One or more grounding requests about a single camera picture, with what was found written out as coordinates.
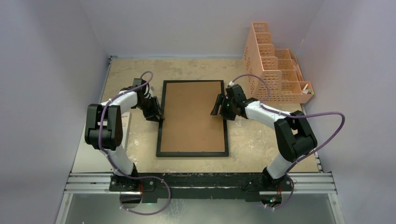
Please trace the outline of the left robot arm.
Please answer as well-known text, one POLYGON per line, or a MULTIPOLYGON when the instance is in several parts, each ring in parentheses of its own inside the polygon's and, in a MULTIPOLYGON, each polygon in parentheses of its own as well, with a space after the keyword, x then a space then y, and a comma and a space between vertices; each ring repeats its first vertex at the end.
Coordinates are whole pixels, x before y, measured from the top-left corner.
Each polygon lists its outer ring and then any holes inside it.
POLYGON ((164 116, 158 98, 150 90, 149 82, 136 78, 113 98, 87 108, 84 138, 88 145, 99 150, 109 161, 113 173, 122 176, 121 185, 128 191, 139 186, 136 166, 122 146, 122 115, 138 108, 147 121, 160 122, 164 116))

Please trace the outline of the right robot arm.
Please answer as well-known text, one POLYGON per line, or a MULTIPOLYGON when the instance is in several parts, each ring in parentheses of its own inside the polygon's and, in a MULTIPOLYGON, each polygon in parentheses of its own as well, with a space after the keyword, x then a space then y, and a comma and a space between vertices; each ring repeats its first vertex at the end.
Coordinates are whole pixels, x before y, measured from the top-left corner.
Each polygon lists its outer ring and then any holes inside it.
POLYGON ((238 84, 228 86, 224 94, 217 95, 211 115, 218 114, 226 120, 235 120, 236 116, 255 120, 275 131, 279 153, 262 172, 263 186, 269 190, 280 185, 281 179, 297 159, 318 145, 302 111, 282 112, 266 107, 258 99, 247 98, 238 84))

